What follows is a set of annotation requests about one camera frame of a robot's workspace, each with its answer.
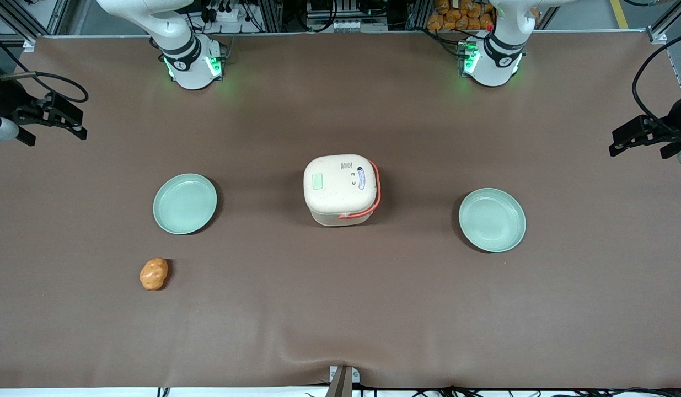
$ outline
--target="green button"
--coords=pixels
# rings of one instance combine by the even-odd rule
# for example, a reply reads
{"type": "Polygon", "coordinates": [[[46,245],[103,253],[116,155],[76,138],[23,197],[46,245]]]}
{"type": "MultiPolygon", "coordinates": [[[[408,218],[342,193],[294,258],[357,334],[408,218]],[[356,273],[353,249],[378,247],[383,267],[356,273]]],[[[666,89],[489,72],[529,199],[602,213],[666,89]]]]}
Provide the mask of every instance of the green button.
{"type": "Polygon", "coordinates": [[[313,190],[323,189],[323,174],[313,174],[313,190]]]}

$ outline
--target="ceramic plate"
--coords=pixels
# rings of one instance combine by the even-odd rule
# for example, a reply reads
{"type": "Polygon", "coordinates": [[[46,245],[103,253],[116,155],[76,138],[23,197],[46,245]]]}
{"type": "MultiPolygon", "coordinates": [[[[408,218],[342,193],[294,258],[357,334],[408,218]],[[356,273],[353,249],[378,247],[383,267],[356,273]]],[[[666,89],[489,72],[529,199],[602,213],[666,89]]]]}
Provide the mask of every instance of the ceramic plate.
{"type": "Polygon", "coordinates": [[[467,239],[489,252],[509,251],[527,231],[522,206],[499,189],[484,188],[468,194],[460,204],[458,218],[467,239]]]}
{"type": "Polygon", "coordinates": [[[189,234],[206,225],[215,212],[217,194],[202,175],[181,174],[169,179],[154,197],[154,219],[161,229],[189,234]]]}

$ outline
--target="potato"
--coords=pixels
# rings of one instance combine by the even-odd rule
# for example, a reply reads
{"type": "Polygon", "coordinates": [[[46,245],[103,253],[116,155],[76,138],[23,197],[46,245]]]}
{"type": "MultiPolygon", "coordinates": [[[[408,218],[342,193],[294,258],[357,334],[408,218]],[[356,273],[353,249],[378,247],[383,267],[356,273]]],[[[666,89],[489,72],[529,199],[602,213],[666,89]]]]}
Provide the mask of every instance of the potato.
{"type": "Polygon", "coordinates": [[[460,0],[460,12],[466,15],[468,11],[475,8],[475,3],[472,0],[460,0]]]}
{"type": "Polygon", "coordinates": [[[470,18],[468,20],[468,30],[472,30],[472,29],[478,30],[479,28],[480,28],[480,20],[478,20],[477,18],[470,18]]]}
{"type": "Polygon", "coordinates": [[[532,11],[532,14],[534,14],[534,18],[537,19],[535,23],[538,27],[539,23],[541,23],[541,13],[536,8],[532,8],[530,11],[532,11]]]}
{"type": "Polygon", "coordinates": [[[139,272],[139,281],[147,291],[156,291],[164,286],[167,276],[169,276],[169,264],[166,259],[154,258],[144,264],[142,271],[139,272]]]}
{"type": "Polygon", "coordinates": [[[446,22],[456,22],[462,17],[460,10],[450,10],[446,12],[446,22]]]}
{"type": "Polygon", "coordinates": [[[473,3],[473,8],[467,12],[468,18],[478,18],[482,12],[482,6],[479,3],[473,3]]]}
{"type": "Polygon", "coordinates": [[[428,18],[428,23],[426,24],[426,29],[428,30],[441,30],[443,27],[443,15],[431,15],[428,18]]]}
{"type": "Polygon", "coordinates": [[[455,23],[455,28],[456,29],[467,29],[468,28],[468,17],[465,15],[461,17],[456,23],[455,23]]]}
{"type": "Polygon", "coordinates": [[[489,14],[480,15],[480,28],[487,29],[492,25],[492,17],[489,14]]]}
{"type": "Polygon", "coordinates": [[[440,15],[445,15],[451,9],[451,3],[448,0],[433,0],[433,6],[440,15]]]}

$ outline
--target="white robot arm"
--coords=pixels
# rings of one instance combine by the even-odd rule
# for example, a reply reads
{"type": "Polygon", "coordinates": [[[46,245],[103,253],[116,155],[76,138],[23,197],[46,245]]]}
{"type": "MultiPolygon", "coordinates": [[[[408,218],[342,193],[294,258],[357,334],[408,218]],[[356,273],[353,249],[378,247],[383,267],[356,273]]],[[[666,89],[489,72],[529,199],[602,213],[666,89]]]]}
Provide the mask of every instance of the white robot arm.
{"type": "Polygon", "coordinates": [[[196,35],[177,10],[192,0],[98,0],[110,15],[126,19],[149,33],[164,53],[169,75],[188,90],[206,87],[222,77],[220,43],[196,35]]]}
{"type": "Polygon", "coordinates": [[[517,72],[522,49],[536,26],[531,9],[538,6],[560,6],[575,0],[491,0],[497,10],[495,28],[470,38],[471,50],[464,60],[464,73],[478,83],[496,87],[507,83],[517,72]]]}

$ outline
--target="rice cooker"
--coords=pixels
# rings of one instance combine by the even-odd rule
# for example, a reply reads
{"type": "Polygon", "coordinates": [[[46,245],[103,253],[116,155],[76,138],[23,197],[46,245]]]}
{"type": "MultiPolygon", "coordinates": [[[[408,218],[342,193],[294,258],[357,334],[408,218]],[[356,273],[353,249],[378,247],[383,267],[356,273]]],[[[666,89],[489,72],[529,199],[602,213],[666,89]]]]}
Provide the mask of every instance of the rice cooker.
{"type": "Polygon", "coordinates": [[[330,155],[311,161],[303,173],[303,197],[323,226],[367,221],[382,199],[380,174],[360,155],[330,155]]]}

